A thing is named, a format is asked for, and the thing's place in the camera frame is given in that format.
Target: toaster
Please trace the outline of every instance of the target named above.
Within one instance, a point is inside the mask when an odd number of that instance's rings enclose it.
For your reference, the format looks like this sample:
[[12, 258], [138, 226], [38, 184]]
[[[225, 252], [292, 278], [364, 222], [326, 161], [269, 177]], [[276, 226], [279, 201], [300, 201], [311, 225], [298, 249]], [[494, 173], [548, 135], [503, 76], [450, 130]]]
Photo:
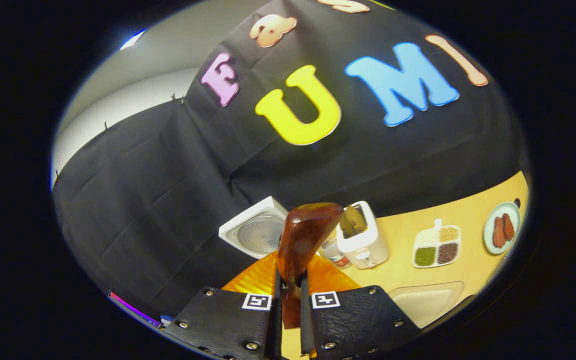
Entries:
[[373, 210], [366, 201], [349, 205], [359, 210], [366, 222], [366, 230], [350, 237], [345, 237], [340, 225], [336, 226], [336, 243], [339, 251], [359, 269], [375, 267], [388, 260], [388, 245], [380, 236]]

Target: kitchen scale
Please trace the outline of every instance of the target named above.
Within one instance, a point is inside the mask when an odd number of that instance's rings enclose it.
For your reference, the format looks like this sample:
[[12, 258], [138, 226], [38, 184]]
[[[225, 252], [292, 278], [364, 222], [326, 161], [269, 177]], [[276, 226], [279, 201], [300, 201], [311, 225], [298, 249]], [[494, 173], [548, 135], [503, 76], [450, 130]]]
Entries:
[[272, 196], [243, 210], [219, 227], [219, 237], [238, 250], [261, 259], [279, 248], [288, 211]]

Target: small bottle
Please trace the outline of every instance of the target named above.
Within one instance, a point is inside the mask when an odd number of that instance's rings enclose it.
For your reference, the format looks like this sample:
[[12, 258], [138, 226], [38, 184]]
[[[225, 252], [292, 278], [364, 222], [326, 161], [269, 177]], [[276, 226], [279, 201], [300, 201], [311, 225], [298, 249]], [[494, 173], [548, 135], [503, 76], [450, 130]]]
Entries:
[[339, 269], [348, 269], [353, 264], [348, 260], [344, 254], [339, 251], [337, 247], [337, 238], [336, 237], [329, 237], [321, 244], [321, 253], [322, 255], [330, 260], [332, 264], [335, 264]]

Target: foam letter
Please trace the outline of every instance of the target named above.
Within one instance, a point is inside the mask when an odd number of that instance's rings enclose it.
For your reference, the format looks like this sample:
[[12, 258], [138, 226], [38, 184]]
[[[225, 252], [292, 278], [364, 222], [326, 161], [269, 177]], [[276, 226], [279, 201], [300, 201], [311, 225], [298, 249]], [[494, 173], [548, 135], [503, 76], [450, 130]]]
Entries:
[[421, 111], [428, 109], [422, 84], [428, 89], [430, 102], [437, 107], [459, 98], [457, 90], [446, 82], [419, 46], [403, 42], [392, 50], [401, 71], [370, 56], [356, 59], [345, 67], [347, 75], [361, 78], [377, 96], [386, 110], [383, 121], [387, 126], [397, 126], [414, 116], [413, 110], [402, 105], [395, 93]]
[[317, 0], [317, 2], [332, 5], [332, 9], [345, 13], [361, 13], [370, 11], [370, 7], [350, 0]]
[[219, 96], [219, 103], [222, 107], [228, 105], [240, 89], [240, 85], [237, 82], [231, 84], [226, 81], [226, 79], [232, 80], [235, 78], [235, 70], [233, 70], [232, 66], [226, 64], [230, 58], [231, 55], [226, 52], [217, 55], [217, 58], [201, 78], [201, 83], [208, 84], [212, 91]]
[[285, 18], [278, 14], [267, 14], [254, 23], [250, 29], [250, 39], [256, 38], [256, 43], [262, 48], [275, 45], [284, 34], [297, 26], [294, 17]]
[[468, 61], [464, 55], [460, 54], [456, 48], [449, 44], [445, 38], [442, 38], [438, 35], [428, 35], [425, 37], [425, 39], [428, 41], [428, 43], [437, 45], [439, 48], [448, 53], [448, 55], [450, 55], [454, 61], [456, 61], [457, 64], [459, 64], [461, 68], [466, 71], [468, 80], [470, 80], [473, 85], [482, 87], [488, 84], [488, 79], [486, 76], [481, 71], [477, 70], [477, 68], [475, 68], [475, 66], [470, 61]]
[[310, 145], [333, 132], [341, 120], [341, 108], [334, 96], [315, 76], [315, 66], [307, 64], [286, 79], [286, 85], [297, 87], [312, 101], [319, 115], [311, 123], [302, 123], [284, 102], [284, 92], [274, 89], [254, 107], [265, 116], [279, 136], [292, 145]]
[[375, 3], [375, 4], [377, 4], [377, 5], [379, 5], [379, 6], [382, 6], [382, 7], [386, 8], [386, 9], [391, 9], [391, 10], [397, 11], [396, 9], [393, 9], [392, 7], [390, 7], [390, 6], [388, 6], [388, 5], [382, 4], [382, 3], [379, 2], [379, 1], [376, 1], [376, 0], [370, 0], [370, 1], [373, 2], [373, 3]]

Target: sausage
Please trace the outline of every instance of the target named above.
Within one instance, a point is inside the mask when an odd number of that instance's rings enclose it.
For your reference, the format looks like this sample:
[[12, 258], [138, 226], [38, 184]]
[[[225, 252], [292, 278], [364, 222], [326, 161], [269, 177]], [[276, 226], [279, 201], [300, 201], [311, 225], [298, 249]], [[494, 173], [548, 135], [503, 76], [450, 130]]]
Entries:
[[503, 213], [503, 237], [508, 241], [515, 237], [515, 227], [513, 222], [510, 221], [510, 216], [505, 212]]
[[495, 248], [502, 248], [506, 244], [504, 235], [504, 221], [499, 216], [494, 218], [494, 230], [492, 232], [492, 245]]

